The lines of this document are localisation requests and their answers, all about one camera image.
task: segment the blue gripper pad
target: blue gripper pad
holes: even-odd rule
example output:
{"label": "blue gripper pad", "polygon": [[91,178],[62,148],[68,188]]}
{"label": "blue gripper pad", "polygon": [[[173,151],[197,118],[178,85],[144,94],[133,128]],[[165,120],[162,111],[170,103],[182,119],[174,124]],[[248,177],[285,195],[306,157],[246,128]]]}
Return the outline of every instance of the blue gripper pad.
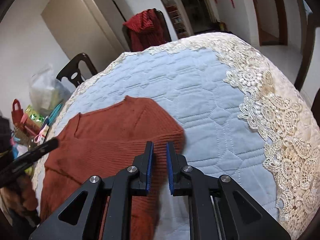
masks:
{"label": "blue gripper pad", "polygon": [[173,171],[172,171],[172,164],[171,164],[171,157],[170,157],[170,150],[169,150],[169,143],[167,142],[167,173],[168,173],[168,181],[169,181],[169,189],[170,194],[173,195]]}
{"label": "blue gripper pad", "polygon": [[149,159],[148,159],[148,168],[147,168],[147,191],[150,191],[151,188],[151,174],[152,174],[152,160],[153,160],[153,143],[150,147]]}

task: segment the bag handle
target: bag handle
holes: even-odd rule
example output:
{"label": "bag handle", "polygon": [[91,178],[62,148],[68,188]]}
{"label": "bag handle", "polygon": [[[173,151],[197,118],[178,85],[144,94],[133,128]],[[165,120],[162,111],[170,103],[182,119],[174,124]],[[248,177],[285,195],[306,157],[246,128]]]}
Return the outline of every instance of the bag handle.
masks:
{"label": "bag handle", "polygon": [[21,105],[20,105],[20,102],[19,100],[16,98],[13,103],[12,103],[12,111],[15,111],[15,105],[18,105],[18,110],[21,110]]}

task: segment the hand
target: hand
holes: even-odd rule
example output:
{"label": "hand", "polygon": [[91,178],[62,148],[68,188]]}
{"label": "hand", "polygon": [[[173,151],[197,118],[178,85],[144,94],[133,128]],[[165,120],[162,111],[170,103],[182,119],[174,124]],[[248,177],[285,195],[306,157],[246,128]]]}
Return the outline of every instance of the hand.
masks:
{"label": "hand", "polygon": [[21,217],[25,217],[26,211],[32,211],[37,208],[38,200],[36,193],[32,189],[31,179],[27,174],[17,178],[17,184],[20,187],[21,196],[6,187],[1,188],[0,193],[8,209],[12,209]]}

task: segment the white tile floor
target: white tile floor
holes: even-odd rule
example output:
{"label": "white tile floor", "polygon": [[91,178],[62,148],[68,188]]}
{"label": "white tile floor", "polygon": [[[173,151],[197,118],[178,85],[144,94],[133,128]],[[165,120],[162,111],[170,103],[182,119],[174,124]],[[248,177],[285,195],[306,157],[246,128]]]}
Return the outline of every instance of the white tile floor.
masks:
{"label": "white tile floor", "polygon": [[298,49],[284,45],[261,46],[256,49],[270,59],[294,84],[302,61],[302,55]]}

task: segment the triangular cutout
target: triangular cutout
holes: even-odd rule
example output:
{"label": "triangular cutout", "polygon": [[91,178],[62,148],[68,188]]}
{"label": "triangular cutout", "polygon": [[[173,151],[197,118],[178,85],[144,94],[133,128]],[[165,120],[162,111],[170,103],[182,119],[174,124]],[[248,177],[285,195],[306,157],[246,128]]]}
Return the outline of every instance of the triangular cutout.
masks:
{"label": "triangular cutout", "polygon": [[248,225],[261,219],[261,214],[238,191],[233,192],[233,197],[244,224]]}
{"label": "triangular cutout", "polygon": [[88,192],[82,191],[58,216],[58,219],[75,226],[78,223]]}

